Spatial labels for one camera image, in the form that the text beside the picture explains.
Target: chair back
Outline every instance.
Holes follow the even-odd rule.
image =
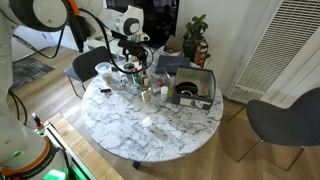
[[[79,55],[73,60],[72,66],[81,81],[85,82],[98,75],[95,66],[101,62],[110,62],[109,52],[104,46]]]
[[[320,88],[312,89],[300,96],[289,110],[303,116],[304,119],[319,122],[320,125]]]

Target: marble table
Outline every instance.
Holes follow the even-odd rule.
[[[127,83],[119,90],[116,73],[111,84],[95,77],[82,100],[82,119],[91,137],[105,150],[135,162],[160,162],[183,157],[200,148],[214,134],[223,112],[219,89],[210,111],[163,101],[155,94],[148,103],[141,90]],[[100,93],[110,88],[111,94]],[[150,117],[153,124],[142,126]]]

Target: gray chair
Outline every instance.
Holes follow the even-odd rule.
[[[304,150],[304,146],[320,145],[320,88],[312,89],[299,97],[289,108],[252,100],[247,105],[249,122],[260,137],[248,153],[263,142],[301,147],[286,171],[289,171]]]
[[[83,83],[98,73],[95,70],[95,66],[101,62],[109,62],[110,56],[106,47],[97,47],[91,51],[80,54],[72,61],[72,65],[64,70],[64,73],[68,76],[71,86],[76,96],[80,97],[72,83],[72,79],[80,81],[84,91],[86,88]]]

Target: potted plant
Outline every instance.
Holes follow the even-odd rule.
[[[208,28],[208,24],[203,21],[205,18],[206,14],[200,17],[194,16],[192,22],[185,26],[187,31],[183,35],[183,52],[186,57],[190,57],[191,61],[193,61],[196,46],[204,39],[203,33]]]

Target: robotic arm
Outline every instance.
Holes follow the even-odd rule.
[[[142,32],[141,9],[129,6],[127,12],[119,13],[102,7],[102,1],[98,0],[0,0],[0,167],[7,177],[42,179],[52,168],[65,172],[68,166],[63,150],[23,126],[7,106],[8,89],[13,81],[11,37],[14,30],[24,25],[39,31],[58,31],[68,23],[70,14],[87,17],[78,11],[81,8],[128,40],[149,40]]]

